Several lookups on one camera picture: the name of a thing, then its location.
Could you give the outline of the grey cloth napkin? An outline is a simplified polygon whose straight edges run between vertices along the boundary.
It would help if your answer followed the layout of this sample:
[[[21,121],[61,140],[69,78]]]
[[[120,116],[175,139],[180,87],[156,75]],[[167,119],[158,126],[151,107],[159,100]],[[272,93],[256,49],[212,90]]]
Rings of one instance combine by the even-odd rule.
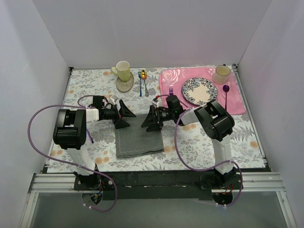
[[[147,132],[141,125],[146,114],[134,117],[124,117],[129,127],[115,130],[116,157],[118,159],[131,158],[164,150],[162,133],[160,131]]]

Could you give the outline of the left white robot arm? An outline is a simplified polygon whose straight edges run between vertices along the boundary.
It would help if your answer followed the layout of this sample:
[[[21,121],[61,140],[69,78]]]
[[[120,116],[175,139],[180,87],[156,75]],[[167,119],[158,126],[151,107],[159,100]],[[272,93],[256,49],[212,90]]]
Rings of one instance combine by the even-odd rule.
[[[96,163],[90,158],[85,142],[87,139],[87,123],[101,120],[111,120],[115,129],[129,127],[123,118],[135,118],[136,115],[128,109],[122,100],[115,103],[100,95],[94,95],[88,108],[70,110],[60,109],[53,132],[53,141],[61,149],[65,150],[77,167],[74,172],[80,183],[91,190],[98,189],[101,177],[95,173],[98,171]]]

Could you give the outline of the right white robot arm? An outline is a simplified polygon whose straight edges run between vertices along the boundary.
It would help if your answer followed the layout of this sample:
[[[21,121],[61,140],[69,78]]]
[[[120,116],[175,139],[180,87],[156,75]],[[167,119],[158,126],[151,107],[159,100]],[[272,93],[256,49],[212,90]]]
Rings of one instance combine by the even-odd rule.
[[[189,108],[185,110],[181,101],[176,95],[166,97],[167,108],[151,105],[141,127],[147,132],[159,131],[165,121],[173,120],[174,145],[179,160],[185,167],[192,171],[214,171],[215,184],[225,189],[232,183],[236,175],[236,168],[231,161],[231,134],[235,125],[234,119],[215,99],[207,102],[203,106]],[[181,157],[177,146],[177,129],[179,126],[186,126],[193,123],[200,123],[205,134],[212,140],[215,165],[205,169],[195,169],[190,167]]]

